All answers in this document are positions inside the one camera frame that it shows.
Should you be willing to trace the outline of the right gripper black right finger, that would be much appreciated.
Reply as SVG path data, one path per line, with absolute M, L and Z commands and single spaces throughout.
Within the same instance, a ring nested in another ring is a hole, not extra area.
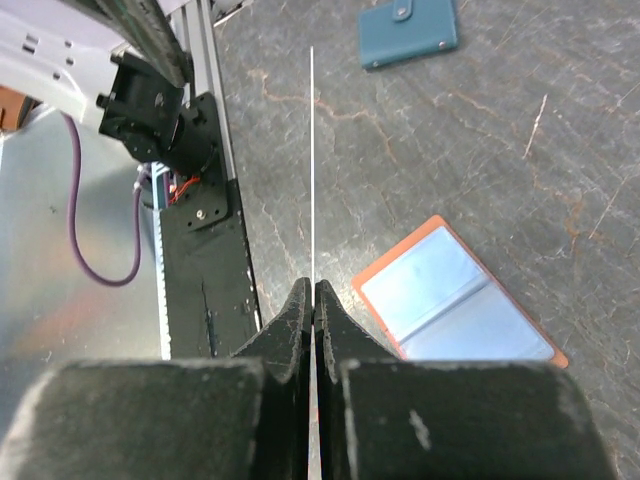
M 326 479 L 611 479 L 574 380 L 545 362 L 408 361 L 315 287 Z

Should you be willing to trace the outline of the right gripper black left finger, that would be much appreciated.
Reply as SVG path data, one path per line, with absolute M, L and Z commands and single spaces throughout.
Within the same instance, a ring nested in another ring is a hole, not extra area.
M 304 479 L 311 285 L 233 356 L 82 361 L 41 375 L 1 445 L 5 479 Z

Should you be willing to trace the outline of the white ID card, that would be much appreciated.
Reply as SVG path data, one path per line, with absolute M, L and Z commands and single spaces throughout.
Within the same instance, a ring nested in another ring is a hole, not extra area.
M 311 258 L 311 306 L 315 312 L 315 274 L 316 274 L 316 174 L 315 174 L 315 52 L 314 46 L 309 49 L 309 80 L 310 80 L 310 258 Z

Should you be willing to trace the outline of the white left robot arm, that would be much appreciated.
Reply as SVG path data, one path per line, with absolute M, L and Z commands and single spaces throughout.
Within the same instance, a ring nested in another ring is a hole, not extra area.
M 5 1 L 1 126 L 36 103 L 183 177 L 225 175 L 228 139 L 207 1 Z

